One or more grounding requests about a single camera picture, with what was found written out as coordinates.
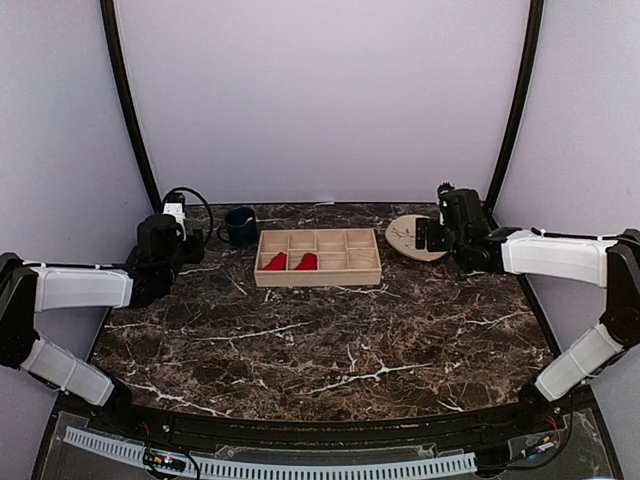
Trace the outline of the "red santa sock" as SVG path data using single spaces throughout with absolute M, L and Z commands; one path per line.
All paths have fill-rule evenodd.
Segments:
M 315 271 L 318 269 L 318 257 L 314 253 L 305 253 L 299 264 L 295 267 L 296 271 Z

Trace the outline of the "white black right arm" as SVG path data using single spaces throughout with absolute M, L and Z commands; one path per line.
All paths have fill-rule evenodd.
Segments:
M 538 286 L 581 283 L 600 289 L 604 310 L 593 326 L 552 360 L 521 391 L 510 413 L 521 434 L 549 416 L 548 403 L 596 377 L 639 344 L 639 232 L 585 235 L 545 229 L 498 227 L 479 194 L 443 183 L 438 213 L 415 222 L 415 246 L 445 253 L 464 274 L 514 275 Z

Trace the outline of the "plain red sock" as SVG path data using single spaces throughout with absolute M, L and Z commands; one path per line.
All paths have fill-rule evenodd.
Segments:
M 263 267 L 263 269 L 265 271 L 285 271 L 287 269 L 287 264 L 287 254 L 279 252 Z

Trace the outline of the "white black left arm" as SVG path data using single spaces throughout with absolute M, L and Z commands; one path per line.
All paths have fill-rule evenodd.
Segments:
M 187 232 L 177 214 L 153 215 L 139 224 L 137 244 L 122 265 L 28 262 L 1 256 L 1 364 L 23 370 L 62 392 L 102 408 L 101 417 L 120 436 L 141 427 L 129 404 L 129 388 L 38 332 L 35 316 L 49 310 L 143 308 L 167 295 L 181 268 L 199 263 L 210 236 Z

